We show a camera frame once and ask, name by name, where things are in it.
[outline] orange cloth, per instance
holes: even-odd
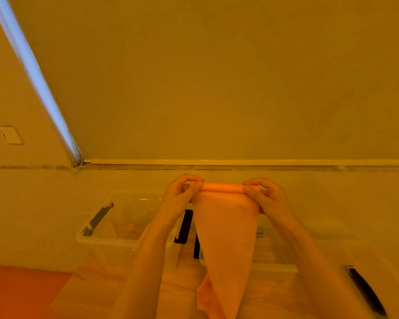
[[[259,206],[240,190],[240,185],[204,183],[203,190],[192,198],[208,270],[197,289],[197,308],[210,319],[236,317],[250,273]]]

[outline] wall switch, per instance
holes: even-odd
[[[0,134],[7,144],[24,144],[18,132],[12,126],[0,126]]]

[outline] orange floor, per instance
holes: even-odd
[[[0,319],[44,318],[71,275],[0,266]]]

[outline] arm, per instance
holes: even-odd
[[[194,181],[184,191],[184,183]],[[170,182],[157,214],[137,251],[133,268],[109,313],[109,319],[154,319],[158,306],[165,244],[176,221],[204,179],[183,175]]]
[[[372,319],[370,311],[295,216],[282,187],[263,178],[250,179],[243,184],[245,192],[261,205],[278,234],[295,250],[296,265],[317,317]],[[261,185],[266,190],[258,192],[250,185]]]

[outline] storage box handle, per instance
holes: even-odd
[[[185,215],[182,220],[180,227],[179,236],[174,238],[174,242],[177,244],[186,244],[188,241],[189,230],[191,229],[192,215],[194,212],[191,209],[185,210]]]

